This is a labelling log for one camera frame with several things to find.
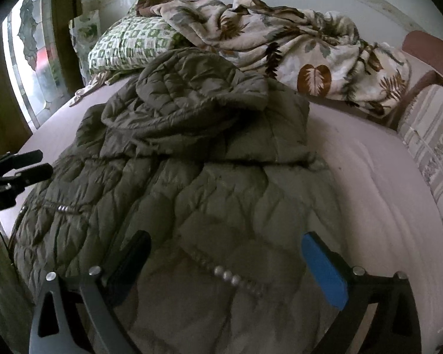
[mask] metal bolt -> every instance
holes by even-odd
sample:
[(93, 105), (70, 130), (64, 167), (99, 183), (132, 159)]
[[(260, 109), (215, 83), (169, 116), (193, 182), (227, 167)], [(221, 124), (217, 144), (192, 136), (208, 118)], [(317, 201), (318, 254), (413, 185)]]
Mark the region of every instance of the metal bolt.
[(100, 266), (92, 266), (89, 269), (89, 274), (91, 276), (97, 276), (98, 274), (102, 273), (102, 268)]
[(408, 278), (407, 274), (405, 274), (403, 271), (398, 271), (396, 274), (400, 279), (407, 279)]
[(54, 281), (58, 275), (54, 271), (50, 271), (46, 274), (46, 281)]
[(356, 276), (363, 276), (366, 274), (366, 271), (360, 266), (355, 266), (353, 267), (353, 274)]

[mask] leaf print blanket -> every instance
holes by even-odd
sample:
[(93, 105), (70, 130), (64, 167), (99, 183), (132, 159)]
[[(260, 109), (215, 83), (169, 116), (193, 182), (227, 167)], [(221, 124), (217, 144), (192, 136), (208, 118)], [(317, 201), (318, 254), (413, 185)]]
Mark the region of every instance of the leaf print blanket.
[(242, 71), (346, 101), (378, 118), (388, 115), (407, 89), (404, 54), (360, 39), (354, 22), (338, 12), (269, 7), (261, 0), (139, 0), (136, 10), (163, 17), (195, 46)]

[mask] mattress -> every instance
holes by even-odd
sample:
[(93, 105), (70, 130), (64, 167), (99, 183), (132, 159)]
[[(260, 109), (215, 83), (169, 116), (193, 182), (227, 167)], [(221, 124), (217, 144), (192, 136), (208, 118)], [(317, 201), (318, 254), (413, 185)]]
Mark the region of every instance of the mattress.
[[(73, 141), (85, 111), (106, 102), (126, 80), (100, 88), (73, 107), (64, 105), (21, 152), (41, 149), (43, 161), (52, 163)], [(325, 158), (338, 184), (350, 264), (374, 275), (407, 273), (423, 353), (433, 352), (443, 339), (443, 225), (413, 159), (393, 131), (313, 103), (308, 135), (310, 147)], [(30, 190), (14, 208), (0, 212), (8, 235)]]

